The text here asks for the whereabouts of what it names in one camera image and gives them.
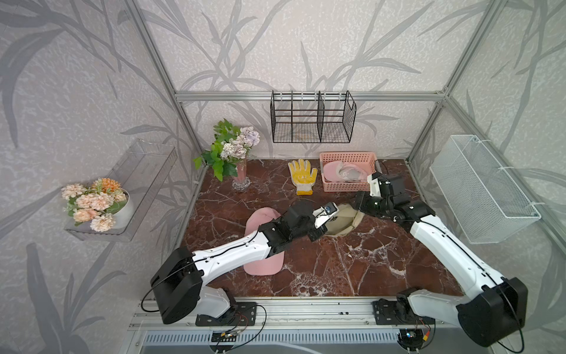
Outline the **pink baseball cap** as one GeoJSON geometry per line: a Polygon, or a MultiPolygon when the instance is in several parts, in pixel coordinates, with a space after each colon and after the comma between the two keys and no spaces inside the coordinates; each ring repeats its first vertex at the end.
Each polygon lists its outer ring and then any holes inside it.
{"type": "Polygon", "coordinates": [[[323,166],[324,180],[332,183],[365,182],[368,173],[358,165],[334,161],[323,166]]]}

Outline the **white mesh wall basket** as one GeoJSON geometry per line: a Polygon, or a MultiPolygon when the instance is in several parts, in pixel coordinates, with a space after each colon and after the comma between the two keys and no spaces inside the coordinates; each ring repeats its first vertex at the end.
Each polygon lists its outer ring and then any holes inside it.
{"type": "Polygon", "coordinates": [[[452,135],[430,171],[468,241],[501,243],[541,219],[535,203],[476,135],[452,135]]]}

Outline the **white pot peach flowers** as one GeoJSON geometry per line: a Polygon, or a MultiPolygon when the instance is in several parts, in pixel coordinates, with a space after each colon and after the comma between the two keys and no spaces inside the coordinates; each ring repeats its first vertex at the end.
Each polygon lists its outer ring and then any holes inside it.
{"type": "Polygon", "coordinates": [[[91,184],[68,184],[61,189],[66,214],[77,228],[87,225],[103,233],[127,227],[134,216],[134,199],[112,178],[98,178],[91,184]]]}

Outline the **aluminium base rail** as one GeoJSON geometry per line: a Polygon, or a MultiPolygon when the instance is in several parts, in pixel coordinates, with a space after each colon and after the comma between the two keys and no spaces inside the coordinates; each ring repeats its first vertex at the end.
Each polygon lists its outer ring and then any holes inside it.
{"type": "MultiPolygon", "coordinates": [[[[377,324],[372,303],[374,296],[240,296],[237,302],[261,305],[254,329],[265,324],[267,329],[374,329],[412,328],[415,324],[377,324]]],[[[144,306],[151,314],[137,308],[128,330],[189,330],[199,329],[196,316],[189,315],[174,324],[163,324],[155,301],[144,306]]]]}

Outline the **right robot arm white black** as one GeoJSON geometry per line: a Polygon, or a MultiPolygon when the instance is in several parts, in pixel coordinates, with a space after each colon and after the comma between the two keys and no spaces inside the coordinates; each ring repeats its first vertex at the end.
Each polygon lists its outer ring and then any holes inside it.
{"type": "Polygon", "coordinates": [[[357,193],[354,208],[400,225],[435,255],[463,292],[461,296],[448,296],[406,289],[394,300],[374,302],[377,323],[419,325],[429,319],[445,322],[460,327],[484,348],[523,332],[529,291],[522,281],[504,277],[469,250],[433,209],[411,199],[401,176],[375,172],[367,181],[369,189],[357,193]]]}

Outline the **pink plastic basket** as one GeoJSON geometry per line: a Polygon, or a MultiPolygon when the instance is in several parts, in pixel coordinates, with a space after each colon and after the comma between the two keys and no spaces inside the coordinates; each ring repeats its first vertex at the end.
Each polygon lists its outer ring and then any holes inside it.
{"type": "Polygon", "coordinates": [[[376,160],[375,153],[368,151],[320,153],[324,192],[368,192],[368,177],[377,171],[376,160]]]}

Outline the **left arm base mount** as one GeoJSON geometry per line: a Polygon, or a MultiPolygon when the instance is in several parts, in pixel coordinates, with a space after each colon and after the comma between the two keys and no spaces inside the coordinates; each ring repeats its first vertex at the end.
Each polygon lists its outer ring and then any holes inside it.
{"type": "Polygon", "coordinates": [[[254,326],[256,302],[237,302],[228,289],[205,287],[196,310],[198,327],[254,326]]]}

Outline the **yellow white work glove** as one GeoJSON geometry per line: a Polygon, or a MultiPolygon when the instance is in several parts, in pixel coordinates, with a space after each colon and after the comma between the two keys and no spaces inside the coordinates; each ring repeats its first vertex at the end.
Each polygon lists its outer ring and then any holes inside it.
{"type": "Polygon", "coordinates": [[[313,168],[309,160],[293,160],[288,164],[290,177],[296,187],[296,195],[312,196],[313,186],[316,183],[318,169],[313,168]]]}

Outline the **pink glass vase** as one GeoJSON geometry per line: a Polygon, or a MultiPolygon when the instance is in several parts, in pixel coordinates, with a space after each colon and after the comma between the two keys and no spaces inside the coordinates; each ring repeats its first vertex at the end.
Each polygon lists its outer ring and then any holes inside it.
{"type": "Polygon", "coordinates": [[[232,187],[240,192],[243,192],[251,185],[251,180],[247,176],[247,159],[238,162],[235,167],[237,175],[233,177],[232,187]]]}

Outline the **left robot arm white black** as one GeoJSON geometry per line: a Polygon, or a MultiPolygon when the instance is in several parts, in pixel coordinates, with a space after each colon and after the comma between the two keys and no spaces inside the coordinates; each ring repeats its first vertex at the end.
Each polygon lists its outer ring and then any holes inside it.
{"type": "Polygon", "coordinates": [[[210,288],[209,283],[248,263],[283,253],[296,239],[317,241],[337,213],[333,202],[314,209],[312,203],[298,201],[278,218],[230,243],[200,251],[174,250],[150,280],[149,292],[155,297],[162,323],[171,325],[188,315],[223,317],[237,303],[225,290],[210,288]]]}

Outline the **purple white flower bouquet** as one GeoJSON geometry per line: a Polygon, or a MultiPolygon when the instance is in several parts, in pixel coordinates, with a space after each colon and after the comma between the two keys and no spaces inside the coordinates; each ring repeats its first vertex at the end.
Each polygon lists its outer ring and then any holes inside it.
{"type": "Polygon", "coordinates": [[[225,177],[240,179],[243,164],[247,161],[253,147],[261,141],[259,131],[253,126],[240,127],[227,119],[219,121],[214,127],[215,141],[200,156],[193,159],[195,168],[212,168],[218,181],[225,177]]]}

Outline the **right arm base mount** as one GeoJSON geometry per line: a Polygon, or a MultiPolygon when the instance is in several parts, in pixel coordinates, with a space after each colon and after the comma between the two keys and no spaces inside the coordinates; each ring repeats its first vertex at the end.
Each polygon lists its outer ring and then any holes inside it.
{"type": "Polygon", "coordinates": [[[417,291],[410,288],[401,291],[393,300],[378,299],[371,303],[377,325],[434,325],[436,320],[430,317],[417,316],[409,302],[408,296],[417,291]]]}

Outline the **clear acrylic wall shelf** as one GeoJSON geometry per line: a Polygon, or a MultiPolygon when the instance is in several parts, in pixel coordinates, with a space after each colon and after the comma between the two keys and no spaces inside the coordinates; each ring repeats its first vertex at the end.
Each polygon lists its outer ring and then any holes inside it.
{"type": "Polygon", "coordinates": [[[89,223],[76,226],[70,220],[64,230],[79,240],[132,241],[177,159],[178,153],[170,145],[136,140],[108,174],[128,196],[114,215],[113,228],[96,232],[89,223]]]}

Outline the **beige baseball cap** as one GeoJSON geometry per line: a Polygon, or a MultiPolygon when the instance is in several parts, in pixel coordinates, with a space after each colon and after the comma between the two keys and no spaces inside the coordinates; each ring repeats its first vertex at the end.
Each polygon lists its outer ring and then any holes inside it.
{"type": "Polygon", "coordinates": [[[349,204],[338,205],[338,213],[325,224],[326,236],[343,237],[355,230],[362,222],[365,214],[349,204]]]}

